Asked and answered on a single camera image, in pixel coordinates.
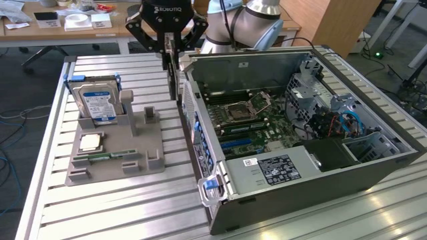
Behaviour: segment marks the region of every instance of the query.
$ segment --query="gray metal panel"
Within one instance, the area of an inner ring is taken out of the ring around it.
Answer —
[[[327,52],[320,47],[318,50],[322,53]],[[132,57],[136,56],[143,58],[146,55],[132,54]],[[110,55],[79,57],[78,59],[102,60],[127,57],[130,56]],[[358,82],[363,92],[374,98],[382,109],[392,115],[408,133],[416,136],[416,139],[427,146],[426,129],[420,124],[400,108],[396,108],[396,104],[371,83],[366,82],[339,57],[327,56],[327,59],[334,61],[340,69],[344,69],[343,73],[350,80]],[[134,68],[130,64],[124,68],[111,64],[110,69],[104,71],[119,72],[122,75],[155,73],[162,69],[160,63],[158,64],[156,67]],[[104,75],[96,64],[87,65],[86,69],[75,74]],[[158,86],[143,84],[150,79],[138,78],[135,77],[132,82],[142,82],[142,85],[135,85],[132,89],[140,92],[136,96],[144,96],[150,93],[150,90],[144,88],[158,89]],[[331,78],[331,85],[334,83],[338,81]],[[342,89],[342,92],[346,93],[343,86],[334,85],[334,88]],[[58,107],[52,108],[48,121],[50,123],[59,122],[56,126],[45,130],[47,138],[40,149],[16,239],[60,239],[64,237],[75,239],[78,234],[86,239],[155,238],[167,240],[388,240],[394,238],[415,240],[427,238],[427,155],[407,168],[387,176],[370,190],[234,232],[211,236],[206,212],[199,204],[200,200],[194,197],[196,181],[174,101],[155,103],[163,108],[159,113],[163,125],[163,145],[166,146],[166,172],[107,183],[99,182],[95,183],[96,185],[66,187],[63,183],[70,161],[70,139],[78,127],[79,111],[74,108],[74,99],[67,94],[63,98],[60,96],[58,92],[54,102]],[[143,105],[143,102],[134,105],[134,111],[142,111]],[[164,203],[164,206],[160,206],[158,210],[148,209],[147,206],[159,206],[158,201]],[[128,209],[139,210],[139,212],[135,213]],[[75,229],[71,226],[72,222],[83,229]]]

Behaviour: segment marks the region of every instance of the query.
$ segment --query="aluminum extrusion table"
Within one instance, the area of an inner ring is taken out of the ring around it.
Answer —
[[[320,47],[318,50],[322,53],[328,51]],[[426,128],[340,58],[331,55],[327,58],[427,146]],[[170,100],[167,73],[162,70],[160,59],[154,54],[83,56],[76,62],[64,63],[62,76],[100,76],[116,72],[122,75],[123,88],[134,90],[134,111],[154,105],[160,112],[166,171],[64,186],[79,111],[60,78],[16,239],[427,238],[426,156],[364,192],[211,236],[176,102]],[[324,81],[338,94],[347,92],[331,74],[326,74]]]

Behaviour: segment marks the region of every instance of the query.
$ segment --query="office chair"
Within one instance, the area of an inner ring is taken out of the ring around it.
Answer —
[[[100,50],[100,45],[98,44],[92,44],[92,48],[94,50]],[[24,73],[27,74],[33,74],[35,70],[32,68],[28,67],[28,65],[36,61],[44,54],[47,54],[51,50],[56,50],[59,51],[64,56],[68,56],[68,53],[64,51],[64,49],[60,46],[45,46],[44,48],[40,49],[40,51],[37,51],[37,53],[35,55],[31,56],[31,58],[27,59],[27,61],[21,64],[21,70],[24,71]],[[21,53],[28,53],[28,48],[27,47],[20,47],[19,51]]]

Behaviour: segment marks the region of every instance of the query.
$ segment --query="hard drive label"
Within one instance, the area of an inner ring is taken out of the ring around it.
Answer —
[[[302,178],[288,155],[259,160],[258,164],[270,185],[276,185]]]
[[[107,122],[116,118],[115,107],[108,102],[111,99],[108,91],[86,92],[83,97],[94,120]]]

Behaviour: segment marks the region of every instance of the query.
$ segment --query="floor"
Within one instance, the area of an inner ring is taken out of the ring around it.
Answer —
[[[366,28],[366,31],[370,34],[374,33],[383,19],[384,14],[372,18]],[[392,22],[390,24],[386,32],[372,47],[372,52],[380,50],[383,40],[387,38],[396,25],[398,22]],[[407,64],[423,48],[426,42],[427,36],[408,28],[392,48],[395,55],[390,56],[384,54],[384,58],[380,60],[383,64],[390,64],[394,67],[403,78],[407,78],[414,72],[414,70],[407,67]],[[135,52],[139,51],[140,48],[136,43],[130,46],[134,48]],[[39,47],[29,47],[29,53],[23,54],[19,52],[17,48],[9,48],[8,53],[0,57],[0,73],[3,73],[3,77],[0,78],[0,113],[7,110],[24,110],[35,106],[48,105],[52,103],[64,57],[56,51],[50,52],[31,65],[35,70],[35,74],[27,75],[21,71],[20,64],[39,49]],[[114,43],[100,44],[99,51],[94,50],[91,45],[66,46],[64,50],[70,55],[78,56],[119,54],[119,47]],[[358,54],[350,55],[347,61],[363,74],[380,67],[378,63],[366,60]],[[422,72],[420,80],[427,79],[426,77],[427,69]],[[370,74],[368,79],[379,87],[390,91],[396,91],[400,85],[399,78],[396,76],[390,76],[387,69]],[[50,109],[47,108],[36,110],[28,115],[28,117],[41,116],[48,114],[48,112]],[[0,216],[0,240],[9,240],[15,238],[47,120],[48,118],[27,120],[25,135],[23,139],[17,141],[13,146],[4,149],[8,159],[13,162],[16,167],[17,177],[21,184],[21,198],[12,211]],[[7,122],[21,124],[23,119],[16,118],[13,121],[8,120]],[[0,124],[0,141],[12,133],[12,131],[15,131],[15,129],[16,126]],[[17,134],[5,144],[15,141],[19,137],[20,135]],[[5,171],[0,171],[0,181],[4,177]],[[1,209],[7,208],[13,203],[16,197],[17,186],[13,178],[11,177],[0,187],[0,212],[3,211]]]

